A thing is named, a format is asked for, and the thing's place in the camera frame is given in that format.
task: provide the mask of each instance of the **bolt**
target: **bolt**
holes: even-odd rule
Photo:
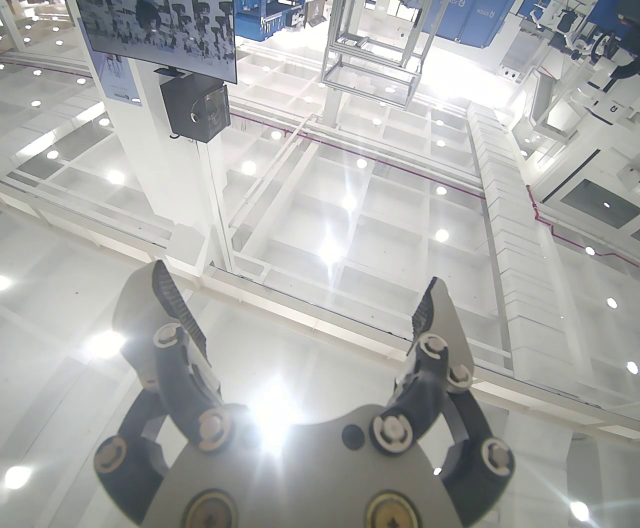
[[[382,424],[382,435],[388,442],[402,442],[406,431],[397,417],[387,416]]]

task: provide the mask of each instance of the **ceiling light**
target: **ceiling light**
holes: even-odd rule
[[[346,195],[342,200],[342,206],[349,212],[352,212],[356,205],[358,205],[358,200],[351,195]]]
[[[260,429],[262,447],[272,454],[279,454],[289,428],[300,416],[282,382],[272,380],[257,394],[249,408]]]
[[[320,258],[329,267],[331,267],[336,262],[338,262],[338,260],[340,260],[340,253],[341,251],[340,251],[340,248],[338,247],[338,244],[336,244],[331,237],[327,237],[324,240],[319,251]]]
[[[87,343],[87,348],[94,356],[110,358],[120,352],[124,345],[124,337],[113,330],[106,330],[94,335]]]
[[[10,490],[22,488],[29,480],[31,470],[24,466],[10,467],[4,474],[4,485]]]
[[[253,161],[245,161],[240,169],[242,174],[253,176],[255,174],[255,163]]]
[[[9,286],[11,286],[11,281],[9,280],[9,278],[5,277],[4,275],[0,275],[0,291],[6,290],[7,288],[9,288]]]
[[[572,502],[569,508],[571,508],[571,513],[578,521],[585,522],[589,520],[589,508],[585,503]]]
[[[436,231],[436,240],[438,242],[446,242],[449,240],[449,232],[446,229],[438,229]]]
[[[119,170],[112,170],[107,175],[107,180],[114,185],[122,185],[124,183],[124,174]]]

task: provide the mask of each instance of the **metal frame structure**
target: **metal frame structure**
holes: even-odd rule
[[[379,42],[370,36],[359,35],[358,28],[351,27],[355,0],[335,0],[329,21],[327,46],[324,50],[323,83],[342,92],[384,102],[396,108],[407,109],[420,84],[422,66],[449,2],[442,3],[425,46],[422,52],[417,53],[415,48],[418,38],[422,33],[432,4],[433,0],[422,0],[406,45],[404,48],[400,48]],[[375,53],[375,48],[394,52],[399,58],[394,60],[382,56]],[[409,68],[409,62],[412,58],[418,59],[418,65],[415,69]],[[381,93],[372,93],[357,86],[350,86],[340,78],[340,74],[347,70],[368,77],[374,81],[374,84],[376,80],[380,85],[382,81],[390,81],[400,87],[400,93],[392,92],[387,95],[384,89],[380,90]]]

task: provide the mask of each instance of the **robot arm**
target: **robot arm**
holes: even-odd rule
[[[94,457],[115,504],[143,528],[461,528],[504,492],[515,462],[469,388],[473,361],[446,286],[413,317],[405,373],[385,407],[293,426],[266,453],[247,407],[225,404],[206,341],[162,262],[125,285],[114,329],[143,390]],[[433,474],[416,445],[440,413],[454,438]],[[188,442],[171,468],[156,443],[170,416]]]

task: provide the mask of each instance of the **wall-mounted monitor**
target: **wall-mounted monitor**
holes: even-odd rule
[[[91,47],[237,83],[231,1],[77,0]]]

